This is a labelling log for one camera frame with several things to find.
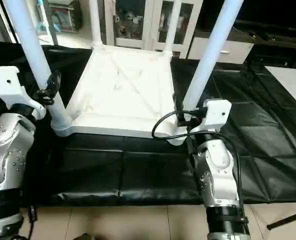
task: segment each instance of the black stand leg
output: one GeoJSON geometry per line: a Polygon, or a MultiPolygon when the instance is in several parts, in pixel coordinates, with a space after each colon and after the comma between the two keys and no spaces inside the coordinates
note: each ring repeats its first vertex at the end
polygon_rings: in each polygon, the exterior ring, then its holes
{"type": "Polygon", "coordinates": [[[282,219],[280,221],[276,221],[276,222],[274,222],[272,224],[269,224],[269,225],[267,225],[267,228],[269,230],[271,230],[271,229],[277,228],[279,226],[288,224],[288,223],[293,222],[293,221],[296,221],[296,214],[292,215],[292,216],[289,216],[287,218],[284,218],[284,219],[282,219]]]}

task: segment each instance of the metal rod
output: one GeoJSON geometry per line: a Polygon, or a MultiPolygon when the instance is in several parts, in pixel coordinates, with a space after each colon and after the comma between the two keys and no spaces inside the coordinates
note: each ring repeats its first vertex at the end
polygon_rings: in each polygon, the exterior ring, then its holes
{"type": "Polygon", "coordinates": [[[276,221],[276,222],[274,222],[272,224],[267,225],[267,229],[268,230],[271,230],[271,229],[280,227],[282,225],[291,223],[293,221],[296,221],[296,214],[295,215],[292,215],[292,216],[289,216],[289,217],[286,217],[286,218],[284,218],[282,220],[276,221]]]}
{"type": "Polygon", "coordinates": [[[212,70],[220,56],[220,51],[228,38],[243,0],[225,0],[214,25],[206,50],[183,100],[184,110],[196,108],[212,70]]]}
{"type": "Polygon", "coordinates": [[[166,39],[165,47],[163,50],[163,54],[165,56],[172,56],[172,46],[173,46],[174,38],[177,32],[180,10],[181,10],[181,0],[174,0],[170,25],[167,33],[167,39],[166,39]]]}
{"type": "Polygon", "coordinates": [[[53,44],[58,46],[59,45],[58,38],[57,38],[56,30],[54,29],[50,5],[49,5],[48,0],[43,0],[43,7],[44,7],[44,12],[45,12],[45,17],[47,18],[47,21],[49,23],[49,31],[50,31],[50,34],[51,34],[51,37],[53,40],[53,44]]]}
{"type": "MultiPolygon", "coordinates": [[[[40,89],[45,89],[51,70],[39,43],[26,2],[25,0],[5,0],[5,4],[37,84],[40,89]]],[[[52,128],[55,130],[68,128],[72,119],[67,114],[59,93],[54,101],[55,103],[48,107],[52,116],[52,128]]]]}
{"type": "Polygon", "coordinates": [[[98,1],[89,0],[89,7],[90,7],[90,19],[91,19],[91,30],[92,30],[91,46],[94,48],[102,45],[98,1]]]}

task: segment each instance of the black mat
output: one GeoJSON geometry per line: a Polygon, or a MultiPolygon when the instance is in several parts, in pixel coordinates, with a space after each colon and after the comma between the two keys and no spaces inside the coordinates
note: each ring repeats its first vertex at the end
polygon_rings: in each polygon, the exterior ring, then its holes
{"type": "MultiPolygon", "coordinates": [[[[62,73],[60,93],[67,104],[91,52],[53,46],[44,50],[51,69],[62,73]]],[[[184,96],[197,63],[173,59],[177,94],[184,96]]],[[[0,65],[18,66],[22,84],[33,91],[33,76],[19,45],[0,43],[0,65]]],[[[224,64],[216,66],[200,104],[210,98],[232,102],[222,133],[241,156],[245,202],[296,202],[296,101],[264,68],[224,64]]],[[[59,138],[49,120],[38,123],[27,161],[30,201],[48,206],[202,203],[185,145],[89,134],[59,138]]]]}

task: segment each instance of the glass door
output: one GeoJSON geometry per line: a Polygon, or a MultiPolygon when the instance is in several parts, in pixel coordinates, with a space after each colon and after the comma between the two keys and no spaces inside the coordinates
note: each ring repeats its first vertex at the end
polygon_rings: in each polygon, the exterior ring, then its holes
{"type": "MultiPolygon", "coordinates": [[[[202,2],[202,0],[182,0],[173,45],[174,57],[186,58],[202,2]]],[[[150,44],[153,50],[164,49],[173,3],[173,0],[155,0],[150,44]]]]}
{"type": "Polygon", "coordinates": [[[145,40],[150,34],[153,1],[112,0],[111,4],[112,24],[106,19],[107,44],[145,49],[145,40]]]}

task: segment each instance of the beige floor tile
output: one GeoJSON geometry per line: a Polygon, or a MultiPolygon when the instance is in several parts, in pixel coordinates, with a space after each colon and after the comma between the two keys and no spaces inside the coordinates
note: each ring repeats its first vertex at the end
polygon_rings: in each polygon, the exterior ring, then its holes
{"type": "Polygon", "coordinates": [[[296,203],[251,205],[265,240],[296,240],[296,221],[269,231],[267,224],[296,214],[296,203]]]}
{"type": "MultiPolygon", "coordinates": [[[[71,208],[38,208],[38,221],[35,222],[32,240],[64,240],[71,208]]],[[[27,237],[30,230],[26,209],[22,209],[24,223],[20,235],[27,237]]]]}
{"type": "MultiPolygon", "coordinates": [[[[169,224],[171,240],[206,240],[208,223],[205,207],[202,206],[169,206],[169,224]]],[[[263,240],[256,219],[249,206],[245,206],[249,219],[249,230],[252,240],[263,240]]]]}
{"type": "Polygon", "coordinates": [[[167,208],[74,208],[66,240],[84,233],[98,240],[170,240],[167,208]]]}

